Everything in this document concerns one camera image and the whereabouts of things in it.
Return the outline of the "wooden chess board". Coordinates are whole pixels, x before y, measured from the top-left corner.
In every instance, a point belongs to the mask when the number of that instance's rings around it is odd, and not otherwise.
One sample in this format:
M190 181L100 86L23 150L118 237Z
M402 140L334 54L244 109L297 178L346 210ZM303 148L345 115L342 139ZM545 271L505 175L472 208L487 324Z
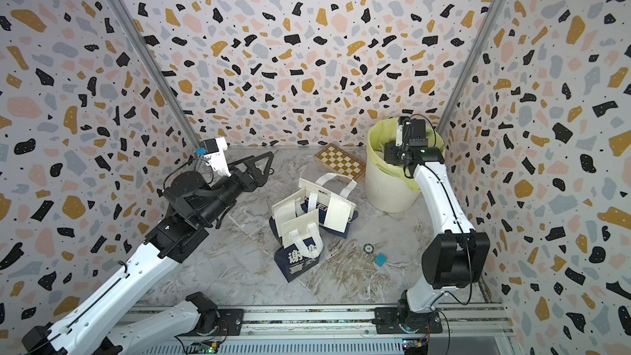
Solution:
M315 160L328 170L358 181L365 176L366 164L335 144L328 144L315 154Z

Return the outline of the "yellow-green bin liner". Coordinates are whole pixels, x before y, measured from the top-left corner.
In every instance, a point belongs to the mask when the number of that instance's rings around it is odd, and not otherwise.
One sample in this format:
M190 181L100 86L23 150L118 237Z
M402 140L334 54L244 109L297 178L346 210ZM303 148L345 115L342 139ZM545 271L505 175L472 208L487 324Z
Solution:
M445 145L429 119L412 114L409 148L398 151L395 146L399 118L382 120L368 133L367 157L377 171L402 181L410 190L420 192L421 187L414 177L418 167L422 172L448 187L444 150Z

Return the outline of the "blue white bag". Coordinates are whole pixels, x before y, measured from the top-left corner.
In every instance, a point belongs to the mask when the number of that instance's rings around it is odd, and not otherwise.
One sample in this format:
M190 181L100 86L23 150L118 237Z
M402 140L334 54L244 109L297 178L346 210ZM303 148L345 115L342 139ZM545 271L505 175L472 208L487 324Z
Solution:
M305 191L299 188L296 192L271 207L270 227L273 230L274 236L276 236L279 243L284 247L289 244L289 233L291 231L297 230L302 240L308 239L309 232L307 224L303 221L295 225L291 224L288 229L284 229L286 223L305 214L302 209L302 203L306 198Z
M325 187L325 185L330 180L333 180L335 178L341 178L348 181L347 185L340 192L333 192ZM318 210L318 223L320 227L322 227L323 230L325 230L327 233L346 239L348 237L351 223L353 223L353 221L358 218L357 206L355 207L355 212L352 218L349 220L348 227L346 228L346 231L344 233L339 233L334 230L325 228L325 215L331 195L341 196L348 200L348 196L356 188L357 182L351 177L342 174L328 173L320 176L315 182L311 182L304 178L301 178L298 180L298 185L306 192L307 198L304 205L304 207L306 208L306 212Z

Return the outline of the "green poker chip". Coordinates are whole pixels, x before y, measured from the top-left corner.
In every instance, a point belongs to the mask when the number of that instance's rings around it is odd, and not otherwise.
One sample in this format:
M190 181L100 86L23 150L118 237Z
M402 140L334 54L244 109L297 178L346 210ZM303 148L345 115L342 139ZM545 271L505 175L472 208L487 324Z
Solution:
M373 246L372 244L370 244L370 243L365 244L365 245L363 246L363 251L364 251L366 254L371 254L371 253L373 253L373 252L374 252L374 250L375 250L374 246Z

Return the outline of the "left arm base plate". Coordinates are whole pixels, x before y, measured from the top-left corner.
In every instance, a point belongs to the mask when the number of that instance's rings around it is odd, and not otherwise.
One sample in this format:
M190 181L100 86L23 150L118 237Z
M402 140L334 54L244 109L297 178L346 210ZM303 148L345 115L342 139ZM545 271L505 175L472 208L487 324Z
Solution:
M241 308L220 308L202 312L197 324L187 333L203 340L214 340L238 336L243 327L245 310Z

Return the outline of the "white trash bin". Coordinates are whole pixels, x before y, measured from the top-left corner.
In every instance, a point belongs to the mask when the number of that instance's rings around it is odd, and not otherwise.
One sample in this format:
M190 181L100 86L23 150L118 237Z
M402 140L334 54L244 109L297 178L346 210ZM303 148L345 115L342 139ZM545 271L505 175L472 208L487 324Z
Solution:
M368 161L366 166L365 195L374 207L387 213L399 213L408 210L422 193L430 198L429 205L442 205L450 198L447 188L437 180L430 178L418 167L414 177L421 187L420 192L410 190L402 181L377 171Z

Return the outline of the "small teal block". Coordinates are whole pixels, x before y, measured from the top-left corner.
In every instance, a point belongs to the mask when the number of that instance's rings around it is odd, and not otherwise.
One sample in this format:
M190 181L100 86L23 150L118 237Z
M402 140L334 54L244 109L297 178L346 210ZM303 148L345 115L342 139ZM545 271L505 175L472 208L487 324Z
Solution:
M375 259L375 263L378 266L384 266L384 264L386 263L386 257L383 254L379 254Z

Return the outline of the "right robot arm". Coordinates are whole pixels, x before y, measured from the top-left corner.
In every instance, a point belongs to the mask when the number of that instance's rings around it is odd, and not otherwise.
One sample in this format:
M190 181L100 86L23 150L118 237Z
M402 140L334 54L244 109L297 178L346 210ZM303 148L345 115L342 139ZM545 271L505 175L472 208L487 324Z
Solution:
M384 160L401 167L419 186L432 220L434 239L422 255L422 278L404 291L394 322L405 333L432 333L437 307L455 289L473 290L491 246L475 230L457 201L445 158L429 145L424 117L401 117L396 138L386 143Z

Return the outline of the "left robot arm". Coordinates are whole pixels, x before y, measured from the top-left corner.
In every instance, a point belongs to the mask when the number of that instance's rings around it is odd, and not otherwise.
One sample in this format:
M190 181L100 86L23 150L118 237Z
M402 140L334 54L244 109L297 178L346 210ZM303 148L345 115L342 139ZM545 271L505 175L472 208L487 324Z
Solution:
M177 169L167 177L163 196L169 215L94 294L55 323L37 325L22 339L29 354L135 354L179 335L218 334L224 327L215 302L196 292L166 311L127 328L122 317L155 284L174 271L219 228L243 193L266 185L274 155L266 152L232 163L221 153L213 170L225 176L207 180L195 171Z

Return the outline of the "right white receipt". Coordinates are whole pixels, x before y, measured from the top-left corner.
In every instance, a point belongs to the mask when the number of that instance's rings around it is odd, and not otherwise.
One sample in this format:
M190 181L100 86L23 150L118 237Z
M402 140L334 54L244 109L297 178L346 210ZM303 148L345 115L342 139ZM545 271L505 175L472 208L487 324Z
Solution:
M348 227L348 222L355 212L356 205L337 195L331 195L327 212L325 215L324 227L339 233L344 233Z

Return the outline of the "front navy bag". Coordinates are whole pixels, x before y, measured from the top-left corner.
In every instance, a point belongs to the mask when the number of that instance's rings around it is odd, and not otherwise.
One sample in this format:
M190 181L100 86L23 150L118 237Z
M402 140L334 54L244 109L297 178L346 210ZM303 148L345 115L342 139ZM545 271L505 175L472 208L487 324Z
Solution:
M283 224L281 247L274 253L274 262L284 278L291 282L320 261L324 242L320 235L319 213L307 212Z

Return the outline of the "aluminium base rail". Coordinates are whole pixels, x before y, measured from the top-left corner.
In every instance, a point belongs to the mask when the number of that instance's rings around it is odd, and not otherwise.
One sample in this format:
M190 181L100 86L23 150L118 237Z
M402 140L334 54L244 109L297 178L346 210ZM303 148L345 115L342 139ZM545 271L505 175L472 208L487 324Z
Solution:
M228 306L245 310L241 334L214 340L179 335L135 354L519 354L504 308L495 303L443 305L437 335L378 335L372 305ZM167 307L133 307L127 328Z

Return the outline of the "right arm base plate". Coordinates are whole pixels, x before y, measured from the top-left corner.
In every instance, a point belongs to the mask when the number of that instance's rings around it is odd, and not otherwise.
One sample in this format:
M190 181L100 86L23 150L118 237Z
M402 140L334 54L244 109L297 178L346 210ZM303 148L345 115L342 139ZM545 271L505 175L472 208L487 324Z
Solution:
M397 307L378 307L371 322L378 335L437 335L443 332L436 312L414 313Z

